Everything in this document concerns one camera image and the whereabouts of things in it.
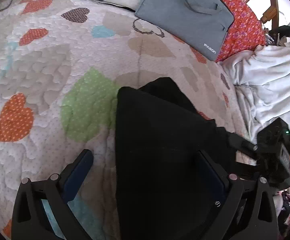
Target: orange polka dot heart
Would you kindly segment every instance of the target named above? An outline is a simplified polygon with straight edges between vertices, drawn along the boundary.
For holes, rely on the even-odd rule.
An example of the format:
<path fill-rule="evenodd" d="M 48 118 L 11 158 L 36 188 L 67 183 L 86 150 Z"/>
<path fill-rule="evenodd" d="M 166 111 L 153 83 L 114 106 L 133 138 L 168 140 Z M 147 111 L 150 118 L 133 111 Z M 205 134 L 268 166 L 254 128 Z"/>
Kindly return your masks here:
<path fill-rule="evenodd" d="M 28 45 L 32 43 L 32 41 L 34 40 L 38 40 L 45 37 L 47 34 L 48 31 L 46 29 L 30 29 L 20 39 L 19 46 Z"/>
<path fill-rule="evenodd" d="M 206 58 L 202 54 L 200 54 L 196 49 L 190 47 L 190 50 L 194 53 L 198 62 L 203 63 L 203 64 L 207 63 Z"/>
<path fill-rule="evenodd" d="M 0 113 L 0 142 L 15 142 L 29 134 L 34 122 L 30 108 L 24 108 L 24 94 L 12 96 Z"/>
<path fill-rule="evenodd" d="M 24 3 L 24 2 L 29 2 L 29 3 L 27 3 L 22 14 L 37 12 L 39 10 L 46 9 L 49 5 L 51 5 L 53 0 L 37 0 L 37 1 L 21 0 L 20 1 L 20 3 Z"/>

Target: gray laptop bag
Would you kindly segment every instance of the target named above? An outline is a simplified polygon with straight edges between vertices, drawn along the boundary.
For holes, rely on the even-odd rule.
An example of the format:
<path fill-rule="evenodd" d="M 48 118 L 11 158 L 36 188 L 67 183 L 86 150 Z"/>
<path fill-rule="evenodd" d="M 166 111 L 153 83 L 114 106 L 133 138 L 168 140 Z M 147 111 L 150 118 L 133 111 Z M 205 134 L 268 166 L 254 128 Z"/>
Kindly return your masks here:
<path fill-rule="evenodd" d="M 136 16 L 215 61 L 234 16 L 221 0 L 141 0 Z"/>

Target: blue heart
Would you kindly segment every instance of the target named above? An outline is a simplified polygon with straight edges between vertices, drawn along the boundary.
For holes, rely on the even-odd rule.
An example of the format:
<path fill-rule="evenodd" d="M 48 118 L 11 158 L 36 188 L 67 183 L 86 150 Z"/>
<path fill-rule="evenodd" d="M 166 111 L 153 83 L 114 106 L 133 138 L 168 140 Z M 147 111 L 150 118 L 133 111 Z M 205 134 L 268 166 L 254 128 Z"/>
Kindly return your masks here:
<path fill-rule="evenodd" d="M 104 25 L 98 25 L 93 28 L 91 34 L 94 38 L 109 38 L 114 36 L 116 33 L 111 29 L 107 29 Z"/>
<path fill-rule="evenodd" d="M 51 211 L 48 200 L 42 199 L 42 203 L 55 234 L 58 237 L 65 239 L 63 232 L 58 226 L 56 218 Z M 68 206 L 78 222 L 92 239 L 105 240 L 102 221 L 97 218 L 94 211 L 79 196 L 76 196 L 73 201 L 69 201 Z"/>
<path fill-rule="evenodd" d="M 0 72 L 0 77 L 5 76 L 7 70 L 11 68 L 13 65 L 13 58 L 12 58 L 12 53 L 16 50 L 18 46 L 18 42 L 8 42 L 6 45 L 7 53 L 8 55 L 6 56 L 7 58 L 7 65 L 4 67 L 4 69 L 1 70 Z"/>

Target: green polka dot heart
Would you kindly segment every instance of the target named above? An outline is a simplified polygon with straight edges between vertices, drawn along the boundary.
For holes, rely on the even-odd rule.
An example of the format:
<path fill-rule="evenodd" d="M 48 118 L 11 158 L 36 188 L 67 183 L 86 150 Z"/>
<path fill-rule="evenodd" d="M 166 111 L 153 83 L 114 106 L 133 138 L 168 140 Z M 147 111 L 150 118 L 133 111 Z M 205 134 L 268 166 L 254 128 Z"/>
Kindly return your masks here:
<path fill-rule="evenodd" d="M 119 86 L 93 67 L 65 95 L 61 106 L 66 135 L 80 142 L 95 137 L 104 125 L 115 127 Z"/>

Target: red floral fabric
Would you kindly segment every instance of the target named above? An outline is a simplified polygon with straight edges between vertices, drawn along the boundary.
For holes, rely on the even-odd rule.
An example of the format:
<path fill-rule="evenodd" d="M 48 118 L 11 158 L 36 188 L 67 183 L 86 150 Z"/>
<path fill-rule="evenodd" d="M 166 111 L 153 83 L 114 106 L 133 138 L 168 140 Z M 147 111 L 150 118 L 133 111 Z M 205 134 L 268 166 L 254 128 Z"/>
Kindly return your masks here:
<path fill-rule="evenodd" d="M 262 25 L 251 8 L 243 0 L 222 0 L 234 15 L 217 60 L 222 61 L 242 50 L 254 50 L 257 45 L 265 45 Z"/>

